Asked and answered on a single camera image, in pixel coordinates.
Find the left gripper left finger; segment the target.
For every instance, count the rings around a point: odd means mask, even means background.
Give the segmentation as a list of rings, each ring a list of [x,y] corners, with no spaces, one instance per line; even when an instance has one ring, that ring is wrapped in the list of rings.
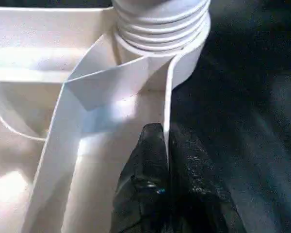
[[[118,179],[111,232],[160,233],[167,215],[168,164],[162,125],[147,124]]]

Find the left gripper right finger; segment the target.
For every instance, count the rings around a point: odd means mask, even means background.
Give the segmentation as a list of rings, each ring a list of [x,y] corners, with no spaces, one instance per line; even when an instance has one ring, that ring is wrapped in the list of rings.
[[[244,233],[225,182],[196,135],[169,133],[169,166],[178,233]]]

